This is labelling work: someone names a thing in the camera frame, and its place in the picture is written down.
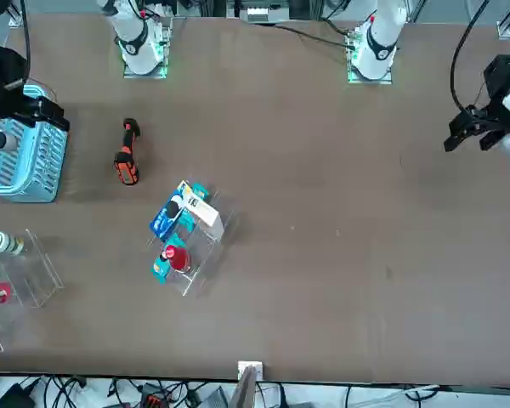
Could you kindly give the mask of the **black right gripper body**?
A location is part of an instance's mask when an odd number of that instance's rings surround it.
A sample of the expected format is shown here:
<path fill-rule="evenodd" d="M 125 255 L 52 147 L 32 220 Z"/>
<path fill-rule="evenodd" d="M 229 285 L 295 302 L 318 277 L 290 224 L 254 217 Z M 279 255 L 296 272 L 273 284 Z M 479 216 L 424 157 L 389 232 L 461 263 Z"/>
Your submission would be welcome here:
<path fill-rule="evenodd" d="M 0 47 L 0 119 L 35 123 L 33 98 L 24 95 L 27 61 L 12 49 Z"/>

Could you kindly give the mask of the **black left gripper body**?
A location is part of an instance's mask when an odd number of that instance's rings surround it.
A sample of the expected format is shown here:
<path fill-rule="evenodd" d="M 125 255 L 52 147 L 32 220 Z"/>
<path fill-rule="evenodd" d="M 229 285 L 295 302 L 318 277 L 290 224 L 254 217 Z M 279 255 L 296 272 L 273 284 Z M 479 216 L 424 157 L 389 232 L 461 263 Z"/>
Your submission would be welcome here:
<path fill-rule="evenodd" d="M 498 54 L 484 69 L 490 100 L 499 99 L 510 87 L 510 54 Z"/>

